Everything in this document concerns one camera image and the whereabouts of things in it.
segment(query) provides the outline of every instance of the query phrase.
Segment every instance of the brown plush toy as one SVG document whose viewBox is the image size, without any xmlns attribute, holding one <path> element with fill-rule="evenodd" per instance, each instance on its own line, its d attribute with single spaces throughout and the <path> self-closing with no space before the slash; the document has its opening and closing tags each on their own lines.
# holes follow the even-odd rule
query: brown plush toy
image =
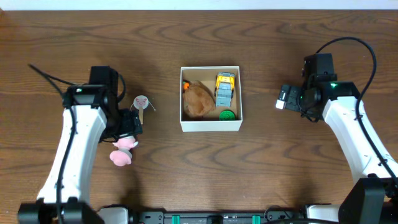
<svg viewBox="0 0 398 224">
<path fill-rule="evenodd" d="M 216 109 L 213 98 L 199 83 L 193 83 L 182 95 L 184 111 L 191 118 L 199 118 Z"/>
</svg>

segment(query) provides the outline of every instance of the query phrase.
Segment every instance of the orange object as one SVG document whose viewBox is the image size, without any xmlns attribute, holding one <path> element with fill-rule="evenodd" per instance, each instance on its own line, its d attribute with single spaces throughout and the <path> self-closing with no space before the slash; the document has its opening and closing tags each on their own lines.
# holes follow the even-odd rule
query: orange object
<svg viewBox="0 0 398 224">
<path fill-rule="evenodd" d="M 189 83 L 185 82 L 184 83 L 184 90 L 187 90 L 189 88 Z"/>
</svg>

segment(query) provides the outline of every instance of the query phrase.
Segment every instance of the white wall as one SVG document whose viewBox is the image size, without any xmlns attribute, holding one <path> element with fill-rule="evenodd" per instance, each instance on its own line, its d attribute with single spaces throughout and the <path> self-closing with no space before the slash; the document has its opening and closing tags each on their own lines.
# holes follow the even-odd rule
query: white wall
<svg viewBox="0 0 398 224">
<path fill-rule="evenodd" d="M 398 0 L 0 0 L 3 10 L 398 9 Z"/>
</svg>

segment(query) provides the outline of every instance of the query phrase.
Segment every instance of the stuffed animal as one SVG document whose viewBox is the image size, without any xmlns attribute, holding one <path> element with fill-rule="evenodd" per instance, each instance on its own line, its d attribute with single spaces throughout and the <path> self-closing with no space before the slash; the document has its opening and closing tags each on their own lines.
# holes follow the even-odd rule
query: stuffed animal
<svg viewBox="0 0 398 224">
<path fill-rule="evenodd" d="M 199 118 L 216 109 L 214 99 L 200 83 L 192 83 L 182 95 L 184 111 L 191 118 Z"/>
<path fill-rule="evenodd" d="M 121 138 L 113 145 L 119 148 L 109 155 L 113 163 L 117 166 L 131 164 L 132 154 L 130 150 L 138 145 L 136 139 L 133 136 Z"/>
</svg>

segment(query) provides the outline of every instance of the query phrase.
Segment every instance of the green connector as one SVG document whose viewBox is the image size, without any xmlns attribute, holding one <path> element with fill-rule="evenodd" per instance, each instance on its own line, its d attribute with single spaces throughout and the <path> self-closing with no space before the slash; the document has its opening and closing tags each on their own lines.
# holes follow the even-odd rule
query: green connector
<svg viewBox="0 0 398 224">
<path fill-rule="evenodd" d="M 261 224 L 261 217 L 259 215 L 253 215 L 253 224 Z"/>
<path fill-rule="evenodd" d="M 180 224 L 180 216 L 179 215 L 172 216 L 172 224 Z"/>
</svg>

